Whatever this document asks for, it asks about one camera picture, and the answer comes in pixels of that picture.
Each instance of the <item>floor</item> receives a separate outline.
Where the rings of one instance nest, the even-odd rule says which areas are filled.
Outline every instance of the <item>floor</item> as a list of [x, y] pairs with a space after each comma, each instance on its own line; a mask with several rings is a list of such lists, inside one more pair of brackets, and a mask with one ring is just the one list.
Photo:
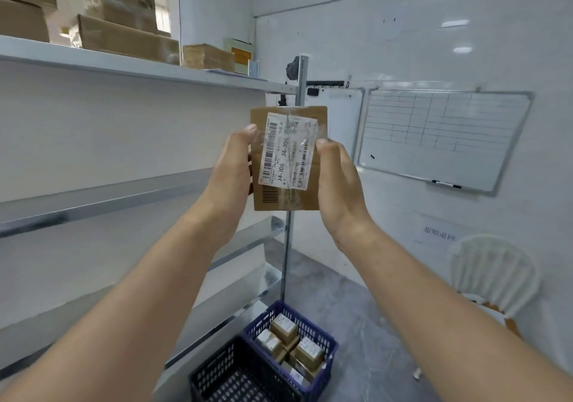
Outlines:
[[[283, 244], [265, 243], [267, 261], [282, 267]], [[278, 292], [265, 298], [270, 305]], [[367, 289], [293, 251], [286, 302], [340, 343], [332, 378], [320, 402], [440, 401], [426, 378], [412, 378], [417, 366]]]

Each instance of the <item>person's right arm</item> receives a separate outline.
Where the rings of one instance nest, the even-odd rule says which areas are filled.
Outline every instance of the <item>person's right arm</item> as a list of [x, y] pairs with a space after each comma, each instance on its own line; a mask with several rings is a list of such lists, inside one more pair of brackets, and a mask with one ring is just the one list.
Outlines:
[[320, 140], [324, 224], [446, 402], [573, 400], [573, 378], [412, 257], [372, 220], [342, 145]]

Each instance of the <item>shelf post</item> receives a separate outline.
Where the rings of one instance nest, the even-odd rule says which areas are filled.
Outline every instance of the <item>shelf post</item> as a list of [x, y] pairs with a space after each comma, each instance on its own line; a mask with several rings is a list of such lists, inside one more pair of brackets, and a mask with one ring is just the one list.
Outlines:
[[[301, 55], [298, 58], [298, 87], [296, 89], [295, 106], [304, 106], [306, 100], [306, 78], [308, 76], [308, 57]], [[281, 301], [285, 300], [287, 289], [288, 259], [292, 249], [292, 235], [294, 233], [295, 214], [286, 213], [285, 220], [285, 248], [283, 256], [283, 279], [281, 280]]]

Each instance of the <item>grid table on whiteboard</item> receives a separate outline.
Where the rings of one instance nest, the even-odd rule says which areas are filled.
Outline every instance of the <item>grid table on whiteboard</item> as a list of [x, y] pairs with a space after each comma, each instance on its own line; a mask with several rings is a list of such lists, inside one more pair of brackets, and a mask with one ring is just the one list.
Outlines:
[[520, 95], [373, 91], [364, 138], [462, 153], [501, 154], [529, 105]]

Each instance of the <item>chair backrest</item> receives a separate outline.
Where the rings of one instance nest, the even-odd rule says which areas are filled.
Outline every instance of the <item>chair backrest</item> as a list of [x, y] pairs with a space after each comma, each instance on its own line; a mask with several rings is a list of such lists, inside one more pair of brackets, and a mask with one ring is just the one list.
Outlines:
[[541, 278], [533, 260], [504, 238], [469, 236], [451, 247], [450, 259], [454, 289], [497, 305], [507, 318], [539, 292]]

